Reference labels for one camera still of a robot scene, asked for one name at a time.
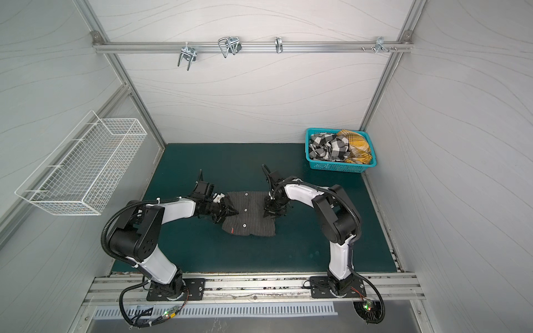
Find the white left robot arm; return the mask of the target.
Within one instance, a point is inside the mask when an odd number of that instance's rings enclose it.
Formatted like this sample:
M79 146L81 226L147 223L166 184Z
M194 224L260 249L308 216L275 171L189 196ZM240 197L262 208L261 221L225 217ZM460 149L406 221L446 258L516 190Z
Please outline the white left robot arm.
M154 201L129 201L112 215L101 234L106 254L137 269L150 280L158 299L174 301L183 296L183 273L159 249L158 240L165 223L191 217L209 216L222 223L238 214L230 198L215 194L214 185L198 180L185 197Z

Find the dark grey pinstriped shirt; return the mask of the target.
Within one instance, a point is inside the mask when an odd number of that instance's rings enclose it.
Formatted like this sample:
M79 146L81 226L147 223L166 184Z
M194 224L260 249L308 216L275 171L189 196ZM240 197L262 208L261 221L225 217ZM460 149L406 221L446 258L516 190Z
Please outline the dark grey pinstriped shirt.
M229 192L230 199L238 214L228 216L222 223L222 230L235 236L274 237L275 218L264 216L266 191Z

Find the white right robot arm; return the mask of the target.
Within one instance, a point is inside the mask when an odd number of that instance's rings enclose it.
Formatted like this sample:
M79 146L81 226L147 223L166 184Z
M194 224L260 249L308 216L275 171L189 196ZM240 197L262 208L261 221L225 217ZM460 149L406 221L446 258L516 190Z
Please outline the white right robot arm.
M330 243L328 289L334 297L347 296L356 281L351 247L361 237L362 220L344 188L340 185L321 187L295 176L283 178L266 165L262 165L262 170L270 187L264 216L285 216L292 201L313 208L320 229Z

